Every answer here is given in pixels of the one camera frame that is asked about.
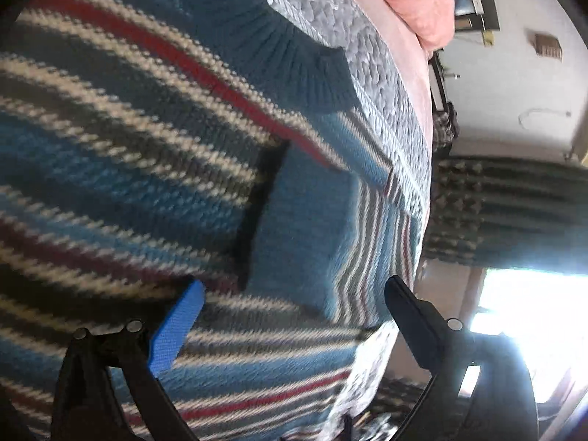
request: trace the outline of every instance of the white wall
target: white wall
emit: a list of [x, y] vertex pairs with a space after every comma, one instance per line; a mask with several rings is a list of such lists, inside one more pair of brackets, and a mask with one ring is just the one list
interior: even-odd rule
[[563, 153], [563, 149], [549, 146], [549, 141], [529, 144], [528, 141], [513, 143], [489, 139], [467, 139], [462, 136], [453, 142], [451, 149], [452, 156], [520, 157], [556, 163], [563, 163]]
[[[494, 47], [484, 47], [479, 33], [458, 33], [440, 56], [462, 76], [446, 84], [461, 128], [456, 144], [485, 139], [569, 150], [588, 101], [588, 49], [557, 0], [495, 2], [501, 30]], [[534, 32], [559, 39], [562, 62], [535, 53]], [[572, 117], [532, 114], [521, 128], [519, 115], [537, 107]], [[505, 155], [517, 156], [516, 146]]]

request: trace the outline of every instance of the striped sweater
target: striped sweater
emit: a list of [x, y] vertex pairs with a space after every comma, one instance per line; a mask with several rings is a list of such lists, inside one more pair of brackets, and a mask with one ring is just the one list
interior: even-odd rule
[[31, 0], [1, 51], [0, 383], [33, 432], [77, 327], [192, 274], [207, 303], [161, 377], [186, 422], [315, 436], [422, 226], [341, 50], [266, 0]]

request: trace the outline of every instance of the black frame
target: black frame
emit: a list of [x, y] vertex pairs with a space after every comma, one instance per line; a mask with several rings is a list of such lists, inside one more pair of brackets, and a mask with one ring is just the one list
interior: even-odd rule
[[481, 0], [484, 14], [465, 14], [455, 18], [457, 32], [483, 32], [486, 30], [498, 31], [501, 26], [496, 13], [494, 0]]
[[439, 51], [435, 51], [433, 56], [429, 60], [429, 66], [433, 68], [435, 80], [439, 88], [439, 94], [441, 95], [442, 107], [437, 107], [433, 91], [431, 90], [431, 102], [433, 103], [433, 111], [449, 111], [449, 104], [447, 101], [447, 94], [445, 93], [445, 78], [443, 77], [443, 64], [439, 58]]

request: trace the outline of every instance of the blue clip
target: blue clip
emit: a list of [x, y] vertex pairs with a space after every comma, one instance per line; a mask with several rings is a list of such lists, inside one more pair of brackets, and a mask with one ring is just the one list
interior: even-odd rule
[[195, 280], [151, 338], [148, 366], [154, 377], [159, 377], [162, 371], [172, 367], [186, 335], [204, 307], [204, 300], [204, 284]]

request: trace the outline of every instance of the screw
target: screw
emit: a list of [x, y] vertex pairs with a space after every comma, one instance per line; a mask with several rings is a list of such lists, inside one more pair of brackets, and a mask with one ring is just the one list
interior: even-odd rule
[[126, 329], [131, 333], [138, 333], [143, 329], [143, 322], [141, 320], [131, 320], [126, 324]]
[[450, 318], [447, 320], [447, 326], [453, 331], [460, 331], [463, 328], [463, 323], [457, 318]]
[[78, 328], [77, 330], [75, 330], [75, 332], [73, 333], [73, 337], [76, 340], [83, 340], [84, 338], [86, 338], [87, 335], [87, 330], [86, 328]]

